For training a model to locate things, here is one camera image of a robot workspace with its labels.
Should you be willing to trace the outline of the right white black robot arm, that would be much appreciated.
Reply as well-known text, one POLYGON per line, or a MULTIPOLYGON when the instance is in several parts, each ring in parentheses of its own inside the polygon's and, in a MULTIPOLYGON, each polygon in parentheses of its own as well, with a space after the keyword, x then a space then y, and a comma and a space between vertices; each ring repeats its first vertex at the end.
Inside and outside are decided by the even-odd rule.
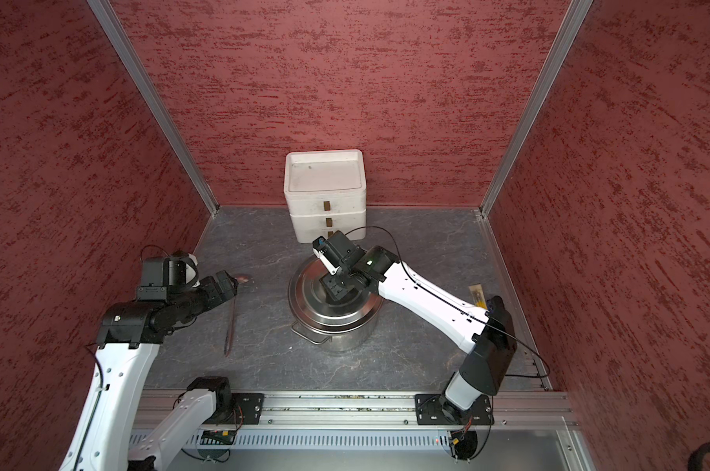
POLYGON ((485 308, 465 302, 420 276, 398 253, 381 246, 364 250, 341 232, 318 237, 312 247, 327 269, 321 284, 334 299, 376 294, 416 314, 466 353, 434 400, 446 419, 457 423, 481 396, 498 394, 518 347, 502 298, 490 298, 485 308))

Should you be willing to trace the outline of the metal ladle spoon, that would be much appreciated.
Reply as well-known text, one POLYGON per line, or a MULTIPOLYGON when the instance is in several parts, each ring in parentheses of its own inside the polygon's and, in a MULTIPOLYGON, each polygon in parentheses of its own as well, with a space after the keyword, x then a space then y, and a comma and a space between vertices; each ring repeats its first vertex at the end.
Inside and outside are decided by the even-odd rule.
MULTIPOLYGON (((235 279, 238 282, 238 286, 241 287, 243 285, 248 284, 251 281, 251 276, 247 274, 240 274, 235 277, 235 279)), ((230 307, 229 307, 229 312, 228 312, 228 317, 227 317, 227 326, 226 326, 226 333, 225 333, 225 341, 224 341, 224 347, 223 347, 223 355, 225 358, 229 358, 231 354, 231 349, 233 345, 233 339, 234 339, 234 331, 235 331, 235 325, 236 325, 236 312, 237 312, 237 300, 239 300, 239 296, 235 296, 230 302, 230 307)))

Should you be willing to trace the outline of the stainless steel pot lid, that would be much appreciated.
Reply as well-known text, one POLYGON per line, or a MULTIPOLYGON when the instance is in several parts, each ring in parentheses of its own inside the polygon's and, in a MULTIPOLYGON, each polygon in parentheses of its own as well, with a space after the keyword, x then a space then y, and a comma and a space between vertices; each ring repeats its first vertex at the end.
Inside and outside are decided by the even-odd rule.
POLYGON ((328 334, 358 329, 374 320, 383 299, 372 292, 349 292, 335 301, 321 279, 327 269, 315 256, 307 258, 295 271, 288 287, 293 316, 307 327, 328 334))

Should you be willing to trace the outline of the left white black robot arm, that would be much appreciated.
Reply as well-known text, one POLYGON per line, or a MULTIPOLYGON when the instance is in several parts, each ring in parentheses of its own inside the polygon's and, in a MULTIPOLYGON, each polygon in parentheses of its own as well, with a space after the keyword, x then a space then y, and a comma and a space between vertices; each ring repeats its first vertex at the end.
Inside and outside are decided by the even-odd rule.
POLYGON ((175 252, 143 260, 136 296, 104 314, 87 351, 95 366, 64 470, 164 470, 211 419, 241 421, 227 379, 201 377, 138 445, 129 443, 145 381, 164 340, 235 298, 227 272, 201 277, 195 256, 175 252))

